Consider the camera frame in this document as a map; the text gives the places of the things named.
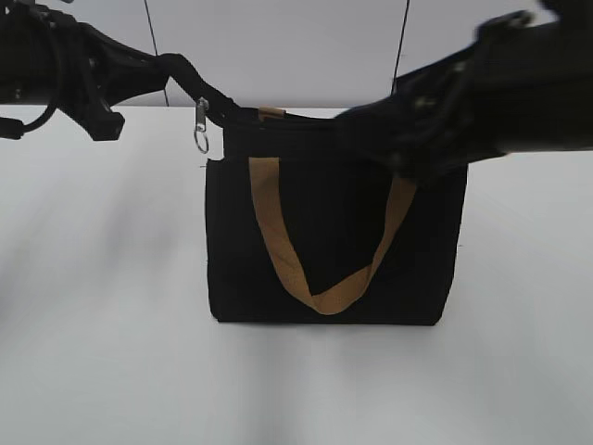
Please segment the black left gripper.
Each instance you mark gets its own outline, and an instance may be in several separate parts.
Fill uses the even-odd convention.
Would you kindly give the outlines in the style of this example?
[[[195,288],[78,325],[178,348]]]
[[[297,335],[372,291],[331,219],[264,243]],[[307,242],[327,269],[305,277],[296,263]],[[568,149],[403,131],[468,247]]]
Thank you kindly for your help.
[[[160,90],[157,57],[61,11],[55,12],[55,42],[58,109],[95,141],[119,139],[125,119],[112,108]]]

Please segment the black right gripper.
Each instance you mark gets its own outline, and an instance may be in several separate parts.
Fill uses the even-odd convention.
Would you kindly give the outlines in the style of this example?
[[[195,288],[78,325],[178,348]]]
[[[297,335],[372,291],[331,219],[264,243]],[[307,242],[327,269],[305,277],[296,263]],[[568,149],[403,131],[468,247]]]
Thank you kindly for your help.
[[[396,92],[337,116],[337,147],[426,187],[485,159],[471,88],[481,44],[397,80]]]

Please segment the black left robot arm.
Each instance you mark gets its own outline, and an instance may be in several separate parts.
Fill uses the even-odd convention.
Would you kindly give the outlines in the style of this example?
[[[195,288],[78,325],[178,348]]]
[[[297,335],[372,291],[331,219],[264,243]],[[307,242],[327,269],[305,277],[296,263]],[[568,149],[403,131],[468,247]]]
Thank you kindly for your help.
[[[34,1],[1,4],[1,102],[44,109],[30,122],[2,118],[4,139],[19,140],[61,111],[93,140],[115,141],[125,119],[114,106],[163,89],[167,79],[156,56],[70,14]]]

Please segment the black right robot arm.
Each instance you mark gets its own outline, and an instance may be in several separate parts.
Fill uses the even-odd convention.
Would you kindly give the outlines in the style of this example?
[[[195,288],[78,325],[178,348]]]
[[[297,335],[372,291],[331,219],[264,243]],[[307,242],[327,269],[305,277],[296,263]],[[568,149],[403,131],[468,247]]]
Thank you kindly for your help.
[[[473,42],[396,81],[394,93],[336,118],[342,148],[427,182],[513,153],[592,147],[592,5],[548,1],[555,19],[516,11]]]

